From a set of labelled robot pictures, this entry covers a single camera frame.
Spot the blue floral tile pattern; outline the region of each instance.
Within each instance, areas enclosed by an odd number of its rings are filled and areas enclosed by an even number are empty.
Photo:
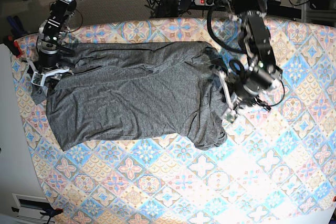
[[[28,66],[11,69],[28,150],[46,199],[64,213],[58,223],[273,223],[335,207],[336,30],[265,20],[283,68],[286,96],[271,112],[253,110],[223,123],[227,141],[201,151],[178,134],[129,141],[92,140],[63,152],[34,105]],[[213,30],[237,47],[237,24]],[[36,35],[18,40],[36,60]],[[93,25],[68,42],[207,41],[223,61],[246,57],[214,43],[206,20],[157,19]],[[280,101],[281,92],[269,95]]]

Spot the patterned tablecloth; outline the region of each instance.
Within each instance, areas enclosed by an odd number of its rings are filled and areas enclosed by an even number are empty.
[[[336,196],[336,29],[267,20],[286,97],[225,124],[221,147],[200,151],[177,134],[85,142],[63,152],[35,106],[27,64],[12,58],[17,101],[41,188],[60,223],[258,223],[322,211]],[[237,26],[214,22],[237,45]],[[83,27],[70,42],[210,42],[204,19]],[[18,40],[36,57],[36,36]],[[221,51],[224,61],[244,57]],[[277,91],[268,96],[275,103]]]

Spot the gray fabric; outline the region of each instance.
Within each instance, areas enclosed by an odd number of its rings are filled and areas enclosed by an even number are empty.
[[[42,103],[47,98],[44,88],[36,85],[31,85],[31,88],[31,98],[36,105]]]
[[[207,150],[226,140],[227,108],[206,42],[69,44],[74,75],[47,94],[46,114],[62,150],[87,140],[171,133]]]

